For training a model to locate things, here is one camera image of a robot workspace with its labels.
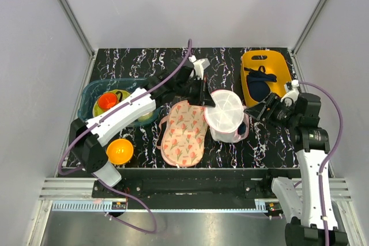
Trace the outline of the dark blue lace bra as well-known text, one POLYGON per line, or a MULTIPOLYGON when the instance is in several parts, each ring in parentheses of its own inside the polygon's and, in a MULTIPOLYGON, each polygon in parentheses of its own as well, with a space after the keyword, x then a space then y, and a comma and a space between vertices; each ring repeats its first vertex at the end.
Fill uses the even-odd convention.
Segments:
POLYGON ((240 136, 243 136, 247 131, 247 124, 245 122, 242 122, 238 129, 237 129, 237 134, 240 136))

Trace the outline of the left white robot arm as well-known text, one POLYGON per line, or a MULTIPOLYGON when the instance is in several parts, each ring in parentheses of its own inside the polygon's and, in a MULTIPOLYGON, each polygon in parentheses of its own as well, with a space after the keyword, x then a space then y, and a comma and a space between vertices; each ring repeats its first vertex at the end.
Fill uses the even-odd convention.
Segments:
POLYGON ((121 103, 102 115, 83 121, 72 121, 67 152, 75 156, 81 168, 104 183, 109 196, 117 198, 124 192, 122 176, 109 161, 104 147, 123 128, 139 117, 153 112, 171 102, 174 97, 184 97, 189 104, 214 107, 204 71, 208 59, 194 62, 185 60, 174 65, 174 70, 163 70, 146 80, 121 103))

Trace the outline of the white mesh laundry bag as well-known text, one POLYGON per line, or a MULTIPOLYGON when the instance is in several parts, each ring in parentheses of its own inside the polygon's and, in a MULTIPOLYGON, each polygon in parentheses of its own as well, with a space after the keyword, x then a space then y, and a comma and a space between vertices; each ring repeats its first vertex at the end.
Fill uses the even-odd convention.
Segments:
POLYGON ((250 130, 249 116, 244 113, 246 107, 239 96, 225 89, 215 90, 211 93, 215 107, 205 108, 205 119, 210 133, 215 141, 237 143, 248 137, 250 130), (237 134, 239 125, 245 122, 247 131, 243 136, 237 134))

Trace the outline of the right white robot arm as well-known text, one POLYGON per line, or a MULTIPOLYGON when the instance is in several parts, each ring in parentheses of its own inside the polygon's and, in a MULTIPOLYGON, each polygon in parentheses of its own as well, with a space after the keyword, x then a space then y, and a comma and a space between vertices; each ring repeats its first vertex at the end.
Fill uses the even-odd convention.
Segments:
POLYGON ((257 105, 245 109, 253 119, 289 130, 300 165, 302 194, 287 177, 269 178, 262 183, 263 194, 277 197, 287 220, 286 245, 348 245, 339 230, 332 208, 327 157, 327 131, 319 127, 321 99, 300 93, 294 99, 271 93, 257 105))

